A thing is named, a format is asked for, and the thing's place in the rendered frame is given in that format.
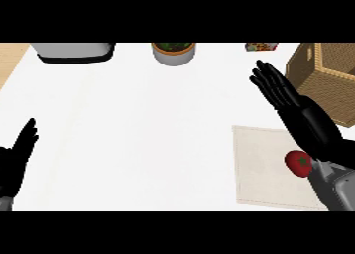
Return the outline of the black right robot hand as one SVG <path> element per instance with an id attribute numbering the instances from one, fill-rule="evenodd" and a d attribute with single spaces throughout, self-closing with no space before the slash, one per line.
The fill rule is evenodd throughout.
<path id="1" fill-rule="evenodd" d="M 317 103 L 297 93 L 279 71 L 263 61 L 257 61 L 249 81 L 257 86 L 305 154 L 320 162 L 335 163 L 355 170 L 355 141 L 342 138 Z"/>

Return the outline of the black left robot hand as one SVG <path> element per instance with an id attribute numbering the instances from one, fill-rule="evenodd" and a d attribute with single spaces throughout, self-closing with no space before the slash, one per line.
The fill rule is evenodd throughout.
<path id="1" fill-rule="evenodd" d="M 19 192 L 37 140 L 35 119 L 31 118 L 19 132 L 13 146 L 0 147 L 0 197 L 15 198 Z"/>

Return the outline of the red tomato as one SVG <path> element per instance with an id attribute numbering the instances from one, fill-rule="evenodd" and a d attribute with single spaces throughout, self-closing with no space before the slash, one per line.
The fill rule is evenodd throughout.
<path id="1" fill-rule="evenodd" d="M 302 152 L 292 150 L 283 156 L 283 163 L 291 172 L 301 178 L 305 178 L 311 171 L 310 156 Z"/>

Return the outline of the wicker basket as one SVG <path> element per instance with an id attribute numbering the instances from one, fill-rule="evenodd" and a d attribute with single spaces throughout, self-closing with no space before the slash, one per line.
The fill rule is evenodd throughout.
<path id="1" fill-rule="evenodd" d="M 285 64 L 285 78 L 332 121 L 355 126 L 355 43 L 301 43 Z"/>

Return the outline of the beige placemat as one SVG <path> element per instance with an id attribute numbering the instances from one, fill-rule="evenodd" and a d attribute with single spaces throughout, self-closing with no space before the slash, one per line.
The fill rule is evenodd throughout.
<path id="1" fill-rule="evenodd" d="M 283 156 L 298 147 L 285 130 L 233 127 L 236 202 L 271 208 L 325 210 L 307 178 L 289 171 Z"/>

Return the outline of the small colourful box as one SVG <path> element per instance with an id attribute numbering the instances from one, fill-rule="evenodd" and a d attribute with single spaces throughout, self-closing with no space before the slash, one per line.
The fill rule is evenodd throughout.
<path id="1" fill-rule="evenodd" d="M 245 43 L 245 49 L 248 52 L 273 51 L 276 43 Z"/>

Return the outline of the grey plant pot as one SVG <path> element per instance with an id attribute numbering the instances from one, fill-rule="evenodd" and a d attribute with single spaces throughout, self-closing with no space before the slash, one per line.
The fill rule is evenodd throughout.
<path id="1" fill-rule="evenodd" d="M 195 56 L 195 44 L 190 44 L 186 49 L 178 52 L 167 52 L 152 43 L 152 54 L 158 62 L 168 66 L 183 65 Z"/>

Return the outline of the grey appliance with black base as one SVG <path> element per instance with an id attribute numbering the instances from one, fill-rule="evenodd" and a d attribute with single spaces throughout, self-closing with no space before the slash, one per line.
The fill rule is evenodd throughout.
<path id="1" fill-rule="evenodd" d="M 46 64 L 100 63 L 112 57 L 113 43 L 32 43 Z"/>

